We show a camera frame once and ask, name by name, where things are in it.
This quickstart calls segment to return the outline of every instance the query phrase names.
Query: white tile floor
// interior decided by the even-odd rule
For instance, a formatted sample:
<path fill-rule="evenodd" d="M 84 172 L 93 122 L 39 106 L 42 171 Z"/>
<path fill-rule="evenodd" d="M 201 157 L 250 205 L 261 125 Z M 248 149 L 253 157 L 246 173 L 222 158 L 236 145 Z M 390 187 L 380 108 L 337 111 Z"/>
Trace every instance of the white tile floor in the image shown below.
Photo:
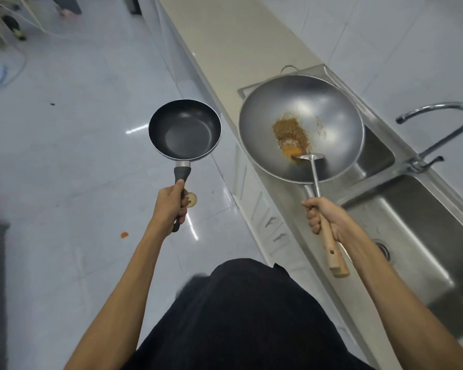
<path fill-rule="evenodd" d="M 62 368 L 173 182 L 146 131 L 125 134 L 180 97 L 144 22 L 122 0 L 79 3 L 67 23 L 39 1 L 47 28 L 69 39 L 21 23 L 28 64 L 0 91 L 9 370 Z M 187 187 L 199 202 L 163 244 L 141 340 L 193 273 L 262 260 L 212 158 L 193 164 Z"/>

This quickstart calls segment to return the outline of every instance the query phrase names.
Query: chair leg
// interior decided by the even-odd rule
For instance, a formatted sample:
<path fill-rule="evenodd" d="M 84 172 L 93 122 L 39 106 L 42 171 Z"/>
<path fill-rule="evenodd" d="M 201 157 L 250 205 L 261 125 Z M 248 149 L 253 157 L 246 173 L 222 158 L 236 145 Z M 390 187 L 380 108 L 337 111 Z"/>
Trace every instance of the chair leg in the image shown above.
<path fill-rule="evenodd" d="M 29 5 L 29 3 L 26 1 L 26 0 L 20 0 L 22 2 L 22 5 L 24 5 L 24 7 L 28 10 L 29 14 L 31 15 L 32 18 L 34 18 L 34 20 L 36 21 L 37 25 L 41 28 L 43 28 L 43 25 L 41 24 L 41 22 L 39 21 L 39 19 L 37 18 L 36 14 L 32 11 L 31 9 L 31 6 Z"/>

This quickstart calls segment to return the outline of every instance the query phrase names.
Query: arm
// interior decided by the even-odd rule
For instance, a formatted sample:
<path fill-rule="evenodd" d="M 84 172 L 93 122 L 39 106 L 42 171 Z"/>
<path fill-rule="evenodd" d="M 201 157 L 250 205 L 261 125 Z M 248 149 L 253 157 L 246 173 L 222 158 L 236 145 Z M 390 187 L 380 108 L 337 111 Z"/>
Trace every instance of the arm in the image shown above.
<path fill-rule="evenodd" d="M 463 348 L 400 279 L 376 245 L 346 213 L 325 198 L 302 203 L 314 233 L 320 230 L 316 210 L 331 224 L 379 312 L 384 329 L 404 369 L 463 369 Z"/>
<path fill-rule="evenodd" d="M 177 214 L 181 224 L 185 220 L 188 199 L 181 200 L 182 189 L 184 181 L 179 180 L 159 191 L 153 217 L 129 265 L 64 370 L 118 370 L 135 352 L 161 244 Z"/>

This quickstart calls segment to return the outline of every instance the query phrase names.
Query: black shirt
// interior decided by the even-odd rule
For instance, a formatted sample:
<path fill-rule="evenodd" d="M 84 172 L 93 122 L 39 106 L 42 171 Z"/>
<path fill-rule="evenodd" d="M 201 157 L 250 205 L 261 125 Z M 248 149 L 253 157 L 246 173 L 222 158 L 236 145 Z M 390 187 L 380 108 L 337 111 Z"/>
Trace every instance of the black shirt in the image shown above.
<path fill-rule="evenodd" d="M 128 369 L 372 369 L 282 267 L 238 259 L 194 276 Z"/>

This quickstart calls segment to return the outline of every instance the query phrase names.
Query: stainless steel wok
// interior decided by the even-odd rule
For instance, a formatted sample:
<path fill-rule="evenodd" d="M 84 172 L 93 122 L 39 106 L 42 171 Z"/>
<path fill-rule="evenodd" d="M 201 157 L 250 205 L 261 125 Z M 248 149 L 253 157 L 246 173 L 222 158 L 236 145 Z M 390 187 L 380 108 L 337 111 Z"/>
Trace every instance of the stainless steel wok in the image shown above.
<path fill-rule="evenodd" d="M 238 135 L 247 154 L 264 171 L 293 183 L 312 184 L 309 164 L 285 157 L 272 125 L 285 114 L 296 114 L 306 131 L 320 181 L 348 170 L 362 151 L 365 131 L 353 102 L 332 84 L 307 75 L 270 79 L 245 99 L 238 116 Z"/>

